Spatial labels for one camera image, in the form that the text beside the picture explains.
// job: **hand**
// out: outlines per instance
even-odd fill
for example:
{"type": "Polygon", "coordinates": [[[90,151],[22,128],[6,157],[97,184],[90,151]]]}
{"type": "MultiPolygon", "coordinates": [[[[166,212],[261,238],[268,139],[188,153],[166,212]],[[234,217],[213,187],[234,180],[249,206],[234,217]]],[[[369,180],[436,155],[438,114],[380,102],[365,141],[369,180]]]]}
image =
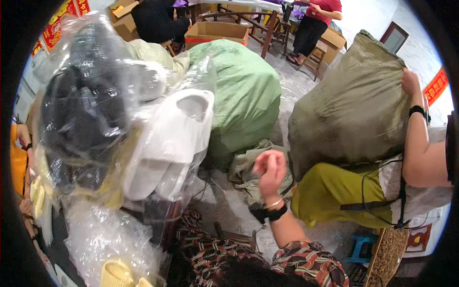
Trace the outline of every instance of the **hand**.
{"type": "Polygon", "coordinates": [[[410,96],[421,91],[418,75],[407,68],[403,68],[402,89],[410,96]]]}
{"type": "Polygon", "coordinates": [[[258,186],[265,202],[278,197],[277,190],[287,173],[284,153],[276,150],[263,152],[253,166],[253,172],[260,176],[258,186]]]}
{"type": "Polygon", "coordinates": [[[32,215],[32,209],[34,207],[32,206],[31,202],[29,199],[23,199],[21,201],[21,203],[19,204],[19,210],[23,213],[23,214],[27,214],[27,215],[32,215]]]}
{"type": "Polygon", "coordinates": [[[314,7],[314,9],[317,11],[317,13],[322,14],[322,9],[320,8],[319,5],[311,3],[311,6],[314,7]]]}

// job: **olive green sack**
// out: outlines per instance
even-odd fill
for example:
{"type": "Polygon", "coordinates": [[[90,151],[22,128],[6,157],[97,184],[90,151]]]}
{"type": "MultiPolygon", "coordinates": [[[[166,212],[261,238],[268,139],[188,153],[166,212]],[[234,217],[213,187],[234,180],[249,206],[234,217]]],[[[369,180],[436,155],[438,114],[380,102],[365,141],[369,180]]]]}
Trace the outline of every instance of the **olive green sack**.
{"type": "Polygon", "coordinates": [[[234,155],[268,139],[279,116],[280,79],[259,55],[221,39],[194,46],[190,65],[208,50],[215,54],[217,92],[207,157],[203,164],[227,172],[234,155]]]}
{"type": "Polygon", "coordinates": [[[410,97],[403,60],[361,30],[341,62],[295,103],[288,140],[295,179],[316,163],[352,165],[403,152],[410,97]]]}

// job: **red shirt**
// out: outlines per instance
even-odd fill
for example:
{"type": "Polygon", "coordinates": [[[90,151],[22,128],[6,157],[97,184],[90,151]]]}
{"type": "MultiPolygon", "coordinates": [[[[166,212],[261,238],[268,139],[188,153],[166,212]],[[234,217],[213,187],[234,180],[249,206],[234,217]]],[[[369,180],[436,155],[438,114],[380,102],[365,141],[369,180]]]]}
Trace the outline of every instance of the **red shirt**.
{"type": "MultiPolygon", "coordinates": [[[[310,0],[311,4],[319,5],[319,7],[327,12],[340,12],[341,13],[341,1],[340,0],[310,0]]],[[[306,10],[305,16],[316,18],[324,21],[327,26],[330,26],[331,18],[325,15],[319,14],[314,7],[310,6],[306,10]]]]}

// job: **slipper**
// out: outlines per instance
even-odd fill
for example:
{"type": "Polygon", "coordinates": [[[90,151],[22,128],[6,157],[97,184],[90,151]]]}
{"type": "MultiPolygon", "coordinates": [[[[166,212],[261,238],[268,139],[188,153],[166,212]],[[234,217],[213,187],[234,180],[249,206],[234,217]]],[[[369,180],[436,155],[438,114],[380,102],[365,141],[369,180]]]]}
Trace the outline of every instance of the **slipper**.
{"type": "Polygon", "coordinates": [[[287,57],[287,61],[294,65],[300,66],[300,63],[298,63],[298,60],[295,57],[287,57]]]}

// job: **patterned blouse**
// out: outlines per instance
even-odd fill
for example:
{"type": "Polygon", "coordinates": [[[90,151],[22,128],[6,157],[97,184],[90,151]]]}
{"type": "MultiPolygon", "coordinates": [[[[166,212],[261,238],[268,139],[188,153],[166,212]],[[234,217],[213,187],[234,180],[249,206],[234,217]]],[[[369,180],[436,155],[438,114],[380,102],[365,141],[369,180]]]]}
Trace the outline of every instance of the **patterned blouse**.
{"type": "Polygon", "coordinates": [[[240,262],[270,268],[278,273],[315,279],[320,287],[348,287],[349,279],[341,264],[317,242],[290,242],[276,252],[268,264],[259,252],[236,240],[220,239],[202,230],[201,215],[186,210],[178,222],[176,257],[171,264],[169,278],[190,287],[218,286],[215,278],[221,275],[220,265],[230,257],[240,262]]]}

